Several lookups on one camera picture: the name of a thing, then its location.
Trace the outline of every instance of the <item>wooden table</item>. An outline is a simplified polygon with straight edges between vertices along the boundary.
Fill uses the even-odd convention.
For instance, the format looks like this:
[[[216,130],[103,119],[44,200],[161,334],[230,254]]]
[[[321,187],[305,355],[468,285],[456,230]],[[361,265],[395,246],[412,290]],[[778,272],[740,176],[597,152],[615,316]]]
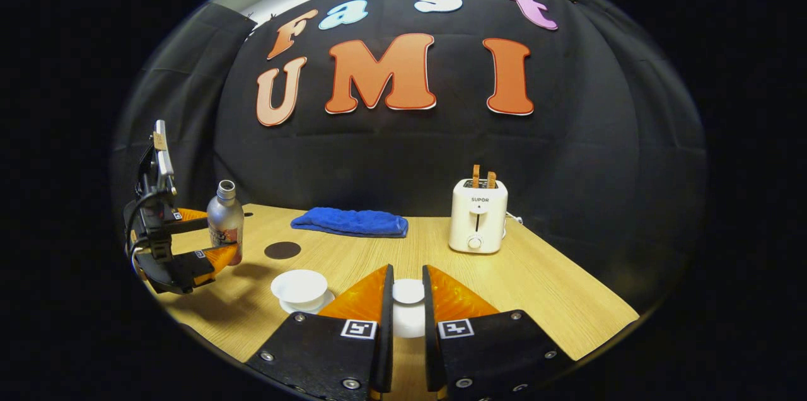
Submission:
[[[292,229],[291,220],[305,211],[254,204],[244,211],[254,215],[245,218],[242,263],[192,294],[153,293],[176,321],[239,361],[247,361],[288,316],[270,283],[292,269],[320,272],[339,295],[386,264],[395,268],[395,279],[421,279],[423,265],[430,264],[499,311],[526,311],[574,360],[638,318],[614,292],[510,218],[501,249],[474,255],[449,248],[450,218],[407,217],[406,238],[358,238]],[[282,241],[299,243],[300,254],[286,260],[264,255],[268,245]],[[209,246],[207,230],[173,237],[175,254]],[[424,339],[396,337],[393,346],[392,393],[385,401],[433,398],[426,392]]]

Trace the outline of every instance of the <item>toaster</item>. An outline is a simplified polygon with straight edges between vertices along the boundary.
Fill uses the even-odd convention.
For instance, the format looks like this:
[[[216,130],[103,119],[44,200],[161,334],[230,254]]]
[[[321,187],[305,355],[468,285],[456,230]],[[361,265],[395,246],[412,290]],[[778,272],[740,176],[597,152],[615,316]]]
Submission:
[[[463,179],[453,189],[451,203],[450,248],[458,252],[495,253],[504,238],[507,215],[507,188],[493,180],[495,188],[487,188],[488,180]]]

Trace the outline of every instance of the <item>folded towel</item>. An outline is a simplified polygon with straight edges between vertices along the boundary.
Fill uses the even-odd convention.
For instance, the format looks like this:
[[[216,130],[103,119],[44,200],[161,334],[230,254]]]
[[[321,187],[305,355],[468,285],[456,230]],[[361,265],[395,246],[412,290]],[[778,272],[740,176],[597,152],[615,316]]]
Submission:
[[[291,220],[291,227],[355,237],[406,237],[409,222],[389,212],[314,207],[303,216]]]

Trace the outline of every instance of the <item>metal bottle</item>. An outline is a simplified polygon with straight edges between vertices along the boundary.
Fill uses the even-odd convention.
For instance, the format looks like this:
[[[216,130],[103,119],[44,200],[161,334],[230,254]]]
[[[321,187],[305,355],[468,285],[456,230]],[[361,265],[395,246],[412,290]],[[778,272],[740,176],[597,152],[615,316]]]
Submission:
[[[238,251],[229,265],[239,264],[243,257],[244,209],[236,199],[236,184],[232,180],[219,182],[216,196],[207,203],[207,229],[214,247],[238,243]]]

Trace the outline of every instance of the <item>dark circle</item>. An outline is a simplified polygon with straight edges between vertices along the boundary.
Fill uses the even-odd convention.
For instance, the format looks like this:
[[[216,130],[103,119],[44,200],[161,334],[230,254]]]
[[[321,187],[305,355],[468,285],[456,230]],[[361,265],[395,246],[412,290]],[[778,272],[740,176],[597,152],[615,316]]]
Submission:
[[[289,259],[300,254],[300,246],[294,242],[277,242],[267,246],[263,251],[271,259]]]

